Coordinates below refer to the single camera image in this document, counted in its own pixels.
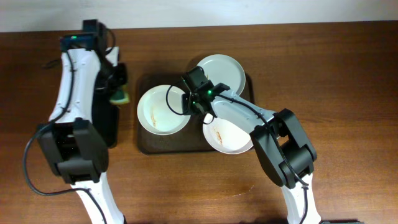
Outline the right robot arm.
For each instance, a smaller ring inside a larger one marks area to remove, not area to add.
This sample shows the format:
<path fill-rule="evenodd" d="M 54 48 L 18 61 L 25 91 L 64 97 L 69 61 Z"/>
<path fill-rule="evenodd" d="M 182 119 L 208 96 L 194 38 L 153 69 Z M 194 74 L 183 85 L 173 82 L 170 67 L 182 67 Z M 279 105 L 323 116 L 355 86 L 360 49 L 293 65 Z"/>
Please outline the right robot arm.
<path fill-rule="evenodd" d="M 321 223 L 312 190 L 317 153 L 296 115 L 274 112 L 241 98 L 224 83 L 214 85 L 197 66 L 182 75 L 188 92 L 183 114 L 211 114 L 233 123 L 251 137 L 266 176 L 282 189 L 289 223 Z"/>

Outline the white plate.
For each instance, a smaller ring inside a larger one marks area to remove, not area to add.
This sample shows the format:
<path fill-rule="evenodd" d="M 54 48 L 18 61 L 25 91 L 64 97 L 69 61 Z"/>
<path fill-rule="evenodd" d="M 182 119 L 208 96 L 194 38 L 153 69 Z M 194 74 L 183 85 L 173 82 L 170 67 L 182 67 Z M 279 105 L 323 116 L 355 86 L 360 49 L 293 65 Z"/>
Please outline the white plate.
<path fill-rule="evenodd" d="M 241 154 L 253 147 L 249 134 L 233 123 L 211 114 L 207 114 L 203 122 L 203 135 L 213 149 L 224 154 Z"/>
<path fill-rule="evenodd" d="M 170 135 L 182 130 L 189 122 L 190 115 L 175 114 L 167 105 L 166 94 L 170 85 L 158 85 L 147 90 L 137 106 L 137 117 L 141 126 L 152 134 Z M 184 91 L 173 86 L 168 92 L 169 106 L 182 113 Z"/>

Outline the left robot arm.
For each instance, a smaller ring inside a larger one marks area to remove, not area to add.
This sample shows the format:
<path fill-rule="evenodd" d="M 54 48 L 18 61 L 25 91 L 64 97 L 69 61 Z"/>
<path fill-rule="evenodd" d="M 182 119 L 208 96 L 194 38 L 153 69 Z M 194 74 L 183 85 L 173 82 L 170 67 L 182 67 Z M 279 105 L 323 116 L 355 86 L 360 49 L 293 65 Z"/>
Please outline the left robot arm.
<path fill-rule="evenodd" d="M 54 175 L 81 198 L 92 223 L 125 223 L 107 180 L 109 149 L 117 143 L 119 105 L 128 103 L 127 69 L 111 31 L 84 20 L 81 32 L 60 38 L 62 79 L 56 105 L 35 139 Z"/>

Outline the pale blue plate top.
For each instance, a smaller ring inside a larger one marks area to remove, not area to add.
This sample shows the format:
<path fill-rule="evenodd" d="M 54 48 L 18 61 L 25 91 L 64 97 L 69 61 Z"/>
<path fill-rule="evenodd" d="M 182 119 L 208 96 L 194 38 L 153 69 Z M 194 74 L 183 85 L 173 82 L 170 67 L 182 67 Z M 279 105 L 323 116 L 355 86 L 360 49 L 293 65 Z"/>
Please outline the pale blue plate top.
<path fill-rule="evenodd" d="M 204 70 L 205 76 L 214 85 L 224 83 L 237 95 L 243 92 L 246 75 L 241 64 L 234 58 L 223 54 L 213 54 L 203 58 L 197 66 Z"/>

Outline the green yellow sponge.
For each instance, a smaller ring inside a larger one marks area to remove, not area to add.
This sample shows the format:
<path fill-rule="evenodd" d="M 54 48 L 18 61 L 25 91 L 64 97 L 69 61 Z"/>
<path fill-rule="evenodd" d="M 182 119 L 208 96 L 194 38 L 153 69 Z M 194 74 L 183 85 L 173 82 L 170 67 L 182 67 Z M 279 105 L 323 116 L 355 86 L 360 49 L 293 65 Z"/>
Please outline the green yellow sponge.
<path fill-rule="evenodd" d="M 130 102 L 128 88 L 126 85 L 121 86 L 109 98 L 109 102 L 113 105 L 125 105 Z"/>

